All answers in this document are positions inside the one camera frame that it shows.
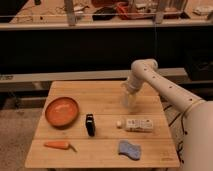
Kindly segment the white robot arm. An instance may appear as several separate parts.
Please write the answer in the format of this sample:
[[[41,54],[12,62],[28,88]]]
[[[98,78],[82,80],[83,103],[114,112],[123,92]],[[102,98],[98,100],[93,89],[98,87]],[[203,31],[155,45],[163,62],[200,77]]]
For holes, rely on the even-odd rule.
[[[135,60],[124,82],[134,95],[147,82],[187,119],[179,171],[213,171],[213,101],[206,101],[157,73],[155,59]]]

